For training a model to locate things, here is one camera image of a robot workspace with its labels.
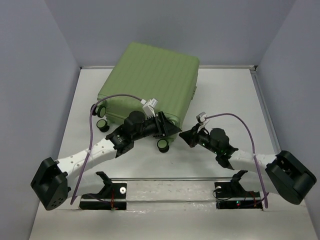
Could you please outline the green hard-shell suitcase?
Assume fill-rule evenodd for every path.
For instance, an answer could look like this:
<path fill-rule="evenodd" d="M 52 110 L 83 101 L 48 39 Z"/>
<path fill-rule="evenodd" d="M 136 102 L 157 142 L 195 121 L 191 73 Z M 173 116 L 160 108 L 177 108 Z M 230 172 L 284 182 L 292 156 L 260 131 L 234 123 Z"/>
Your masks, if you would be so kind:
<path fill-rule="evenodd" d="M 199 65 L 195 56 L 130 43 L 97 94 L 95 114 L 119 127 L 131 112 L 144 113 L 142 99 L 155 98 L 155 115 L 162 111 L 182 129 L 197 88 Z M 159 151 L 167 152 L 177 135 L 157 138 Z"/>

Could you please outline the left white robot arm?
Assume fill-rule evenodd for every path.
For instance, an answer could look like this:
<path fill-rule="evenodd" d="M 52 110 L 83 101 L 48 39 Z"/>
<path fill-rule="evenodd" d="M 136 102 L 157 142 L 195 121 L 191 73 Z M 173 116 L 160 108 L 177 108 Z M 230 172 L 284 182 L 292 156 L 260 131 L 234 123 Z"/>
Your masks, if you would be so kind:
<path fill-rule="evenodd" d="M 68 198 L 83 194 L 97 194 L 104 198 L 111 191 L 109 180 L 101 173 L 85 177 L 86 171 L 126 154 L 137 140 L 149 136 L 163 140 L 179 132 L 181 128 L 162 111 L 152 117 L 145 117 L 141 111 L 133 111 L 123 124 L 98 143 L 90 143 L 89 148 L 57 160 L 51 157 L 44 159 L 30 186 L 47 211 L 58 208 Z"/>

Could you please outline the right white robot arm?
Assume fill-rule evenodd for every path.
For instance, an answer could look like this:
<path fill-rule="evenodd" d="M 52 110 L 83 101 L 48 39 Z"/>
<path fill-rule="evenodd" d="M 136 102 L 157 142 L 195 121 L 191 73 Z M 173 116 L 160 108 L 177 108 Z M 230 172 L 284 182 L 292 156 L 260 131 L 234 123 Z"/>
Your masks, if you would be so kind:
<path fill-rule="evenodd" d="M 265 189 L 291 204 L 299 205 L 317 182 L 315 175 L 289 151 L 282 150 L 278 154 L 245 152 L 233 147 L 221 128 L 207 131 L 196 124 L 179 136 L 191 148 L 199 145 L 214 153 L 215 160 L 223 168 L 238 172 L 230 183 L 230 190 L 235 196 Z"/>

